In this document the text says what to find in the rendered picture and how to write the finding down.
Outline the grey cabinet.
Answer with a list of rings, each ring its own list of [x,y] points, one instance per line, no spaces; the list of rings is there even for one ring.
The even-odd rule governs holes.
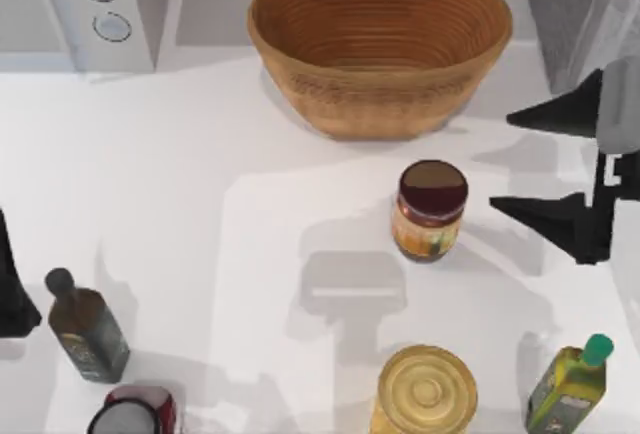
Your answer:
[[[528,2],[553,94],[616,59],[640,56],[640,0]]]

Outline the jar with dark red lid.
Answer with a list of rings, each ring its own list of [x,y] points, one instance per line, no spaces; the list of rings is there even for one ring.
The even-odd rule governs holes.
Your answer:
[[[435,159],[409,165],[398,181],[391,233],[399,250],[416,262],[431,263],[454,246],[469,194],[464,174]]]

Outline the green bottle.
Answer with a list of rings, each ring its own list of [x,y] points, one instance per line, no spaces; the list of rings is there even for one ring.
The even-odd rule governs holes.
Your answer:
[[[573,434],[603,398],[613,341],[593,334],[584,347],[560,349],[528,399],[527,434]]]

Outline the brown woven basket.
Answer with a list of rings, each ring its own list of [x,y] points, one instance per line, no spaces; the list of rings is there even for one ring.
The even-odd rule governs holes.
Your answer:
[[[513,33],[505,0],[252,0],[249,36],[291,107],[342,140],[404,140],[466,104]]]

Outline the pale microwave oven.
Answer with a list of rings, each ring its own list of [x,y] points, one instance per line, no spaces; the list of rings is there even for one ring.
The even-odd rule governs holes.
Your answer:
[[[147,73],[154,71],[169,0],[0,0],[0,73]],[[132,26],[124,42],[93,30],[115,12]]]

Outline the red and white can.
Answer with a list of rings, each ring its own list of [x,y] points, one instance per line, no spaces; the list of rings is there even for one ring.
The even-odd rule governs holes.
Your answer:
[[[161,386],[127,384],[111,390],[86,434],[176,434],[178,410]]]

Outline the dark glass bottle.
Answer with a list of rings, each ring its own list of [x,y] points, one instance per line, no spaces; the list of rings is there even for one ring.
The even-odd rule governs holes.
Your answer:
[[[81,377],[100,384],[120,382],[130,348],[103,296],[77,286],[61,267],[46,275],[45,284],[54,297],[48,324]]]

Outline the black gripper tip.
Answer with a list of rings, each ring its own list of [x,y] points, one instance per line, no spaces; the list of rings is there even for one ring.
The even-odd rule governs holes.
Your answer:
[[[39,310],[19,278],[0,209],[0,339],[26,338],[41,321]]]

